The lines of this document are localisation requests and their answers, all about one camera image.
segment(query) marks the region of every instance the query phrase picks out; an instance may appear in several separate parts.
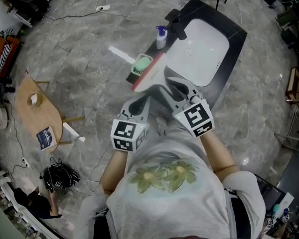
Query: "soap dish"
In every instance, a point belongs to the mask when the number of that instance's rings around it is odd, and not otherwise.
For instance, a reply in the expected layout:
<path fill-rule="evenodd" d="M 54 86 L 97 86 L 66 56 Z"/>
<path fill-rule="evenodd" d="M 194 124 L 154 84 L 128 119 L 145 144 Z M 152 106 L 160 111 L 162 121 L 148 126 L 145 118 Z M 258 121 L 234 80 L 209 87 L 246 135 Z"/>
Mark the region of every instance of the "soap dish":
<path fill-rule="evenodd" d="M 153 61 L 152 57 L 147 56 L 143 53 L 139 54 L 131 68 L 131 73 L 137 76 L 141 76 L 142 73 L 151 64 L 152 61 Z"/>

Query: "wooden table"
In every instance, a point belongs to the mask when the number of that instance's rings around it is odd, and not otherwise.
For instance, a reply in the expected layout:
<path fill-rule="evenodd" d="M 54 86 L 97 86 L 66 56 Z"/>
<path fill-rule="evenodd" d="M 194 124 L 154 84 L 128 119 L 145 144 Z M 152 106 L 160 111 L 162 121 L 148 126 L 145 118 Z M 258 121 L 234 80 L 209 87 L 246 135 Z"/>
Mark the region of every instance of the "wooden table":
<path fill-rule="evenodd" d="M 47 150 L 52 152 L 58 145 L 70 144 L 71 142 L 60 142 L 63 134 L 63 122 L 82 120 L 85 117 L 65 119 L 65 116 L 52 104 L 43 90 L 38 86 L 39 83 L 49 83 L 49 81 L 34 81 L 32 78 L 25 78 L 16 94 L 16 108 L 25 127 L 36 138 L 36 134 L 51 126 L 57 144 Z M 29 106 L 27 99 L 31 93 L 41 93 L 42 102 L 40 106 Z"/>

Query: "wooden table leg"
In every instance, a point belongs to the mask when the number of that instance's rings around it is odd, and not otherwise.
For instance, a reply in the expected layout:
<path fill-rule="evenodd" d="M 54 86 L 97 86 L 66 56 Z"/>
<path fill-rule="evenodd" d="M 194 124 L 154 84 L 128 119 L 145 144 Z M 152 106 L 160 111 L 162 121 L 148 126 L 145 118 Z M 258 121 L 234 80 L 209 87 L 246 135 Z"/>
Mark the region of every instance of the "wooden table leg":
<path fill-rule="evenodd" d="M 80 116 L 80 117 L 76 117 L 76 118 L 69 118 L 69 119 L 63 119 L 63 122 L 73 122 L 73 121 L 77 121 L 77 120 L 84 120 L 85 116 Z"/>
<path fill-rule="evenodd" d="M 71 141 L 60 141 L 59 145 L 67 145 L 67 144 L 71 144 Z"/>
<path fill-rule="evenodd" d="M 50 81 L 35 81 L 35 82 L 38 83 L 38 84 L 40 84 L 40 83 L 46 83 L 46 84 L 50 83 Z"/>

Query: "orange sofa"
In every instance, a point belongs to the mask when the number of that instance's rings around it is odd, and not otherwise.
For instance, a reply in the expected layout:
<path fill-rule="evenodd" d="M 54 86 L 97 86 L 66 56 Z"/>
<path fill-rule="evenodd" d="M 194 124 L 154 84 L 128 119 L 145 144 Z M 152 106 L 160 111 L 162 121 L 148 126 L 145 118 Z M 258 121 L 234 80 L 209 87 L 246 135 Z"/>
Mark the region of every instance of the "orange sofa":
<path fill-rule="evenodd" d="M 8 36 L 7 39 L 5 40 L 3 37 L 0 36 L 0 56 L 2 54 L 4 45 L 6 44 L 6 42 L 8 44 L 10 44 L 11 51 L 5 61 L 5 64 L 2 68 L 2 70 L 0 71 L 0 77 L 5 77 L 5 76 L 9 75 L 11 66 L 13 65 L 13 63 L 15 61 L 17 51 L 19 50 L 19 47 L 20 47 L 20 40 L 18 38 Z"/>

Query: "metal rack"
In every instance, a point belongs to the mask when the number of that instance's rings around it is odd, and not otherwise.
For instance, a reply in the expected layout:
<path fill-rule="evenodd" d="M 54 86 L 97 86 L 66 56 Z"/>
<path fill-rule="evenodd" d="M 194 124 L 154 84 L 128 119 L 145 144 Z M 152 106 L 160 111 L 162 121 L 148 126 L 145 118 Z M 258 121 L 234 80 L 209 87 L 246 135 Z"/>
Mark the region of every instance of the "metal rack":
<path fill-rule="evenodd" d="M 299 151 L 297 143 L 299 142 L 299 106 L 292 105 L 291 121 L 286 134 L 275 133 L 275 137 L 282 143 L 284 148 Z"/>

